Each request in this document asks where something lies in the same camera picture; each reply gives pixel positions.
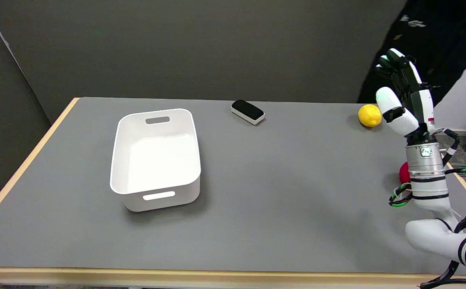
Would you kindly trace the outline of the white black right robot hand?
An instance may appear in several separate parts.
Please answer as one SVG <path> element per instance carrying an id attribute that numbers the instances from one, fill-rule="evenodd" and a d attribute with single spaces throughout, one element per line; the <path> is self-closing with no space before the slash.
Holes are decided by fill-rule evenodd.
<path id="1" fill-rule="evenodd" d="M 391 48 L 379 58 L 375 70 L 393 84 L 375 93 L 385 123 L 408 142 L 431 135 L 435 131 L 431 86 L 422 82 L 415 59 Z"/>

